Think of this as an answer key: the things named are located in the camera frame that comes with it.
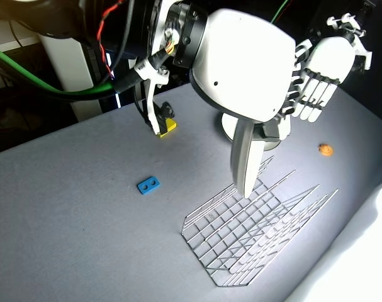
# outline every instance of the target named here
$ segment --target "gray table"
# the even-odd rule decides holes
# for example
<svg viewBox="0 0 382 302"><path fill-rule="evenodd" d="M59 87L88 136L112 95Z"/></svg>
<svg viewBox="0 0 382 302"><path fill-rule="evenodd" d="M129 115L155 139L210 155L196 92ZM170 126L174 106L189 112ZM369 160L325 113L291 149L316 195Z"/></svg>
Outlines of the gray table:
<svg viewBox="0 0 382 302"><path fill-rule="evenodd" d="M1 302L282 301L382 179L382 122L338 90L318 122L293 120L263 181L297 169L280 199L340 192L255 283L217 288L180 231L232 182L230 144L190 86L156 98L179 123L164 139L127 106L0 154ZM142 196L149 176L161 187Z"/></svg>

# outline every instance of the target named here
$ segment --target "metal wire rack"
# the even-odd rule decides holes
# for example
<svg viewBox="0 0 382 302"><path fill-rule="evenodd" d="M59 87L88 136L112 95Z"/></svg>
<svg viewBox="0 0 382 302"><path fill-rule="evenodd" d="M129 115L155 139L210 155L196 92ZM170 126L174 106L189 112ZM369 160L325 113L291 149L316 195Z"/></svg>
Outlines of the metal wire rack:
<svg viewBox="0 0 382 302"><path fill-rule="evenodd" d="M259 176L272 158L261 164ZM256 180L249 198L234 185L224 189L185 217L182 235L218 286L246 286L254 281L331 195L307 205L319 185L282 203L271 187Z"/></svg>

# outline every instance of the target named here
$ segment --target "orange object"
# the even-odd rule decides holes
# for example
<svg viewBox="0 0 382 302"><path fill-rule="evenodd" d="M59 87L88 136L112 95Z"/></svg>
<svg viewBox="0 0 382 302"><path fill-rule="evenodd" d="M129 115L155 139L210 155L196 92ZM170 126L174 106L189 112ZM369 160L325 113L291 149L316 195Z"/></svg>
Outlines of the orange object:
<svg viewBox="0 0 382 302"><path fill-rule="evenodd" d="M326 143L322 143L319 145L319 152L321 152L324 156L332 156L334 154L334 150L330 145Z"/></svg>

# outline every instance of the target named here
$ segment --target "blue block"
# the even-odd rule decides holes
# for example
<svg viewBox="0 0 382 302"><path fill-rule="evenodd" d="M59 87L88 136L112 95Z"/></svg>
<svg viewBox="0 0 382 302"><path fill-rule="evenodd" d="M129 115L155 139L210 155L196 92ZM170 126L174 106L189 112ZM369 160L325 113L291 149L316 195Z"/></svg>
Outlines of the blue block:
<svg viewBox="0 0 382 302"><path fill-rule="evenodd" d="M138 184L139 191L145 195L151 191L153 191L155 188L160 186L160 182L157 178L154 176L146 179L145 181L142 181L140 184Z"/></svg>

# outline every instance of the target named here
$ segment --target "robotic hand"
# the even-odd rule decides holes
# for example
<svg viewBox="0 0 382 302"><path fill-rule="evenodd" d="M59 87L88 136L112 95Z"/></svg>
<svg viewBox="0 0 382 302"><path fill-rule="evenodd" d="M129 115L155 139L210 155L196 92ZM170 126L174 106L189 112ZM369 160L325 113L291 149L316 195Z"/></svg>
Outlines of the robotic hand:
<svg viewBox="0 0 382 302"><path fill-rule="evenodd" d="M0 0L0 18L20 20L55 38L74 36L91 45L101 16L97 7L102 3ZM335 31L333 36L320 41L307 39L296 47L295 41L273 24L230 9L207 16L202 9L178 0L142 0L136 1L127 15L132 13L136 26L132 26L135 31L126 48L136 49L134 57L147 59L126 77L113 80L115 91L108 93L147 80L147 117L154 133L162 134L167 131L168 115L153 103L154 87L167 84L169 78L169 71L161 64L171 55L174 65L190 69L197 93L213 107L239 119L231 168L236 187L244 196L253 190L265 143L289 135L290 116L316 121L337 85L360 61L357 58L362 58L362 69L371 66L372 53L360 41L366 32L350 14L327 20ZM121 24L121 16L115 18Z"/></svg>

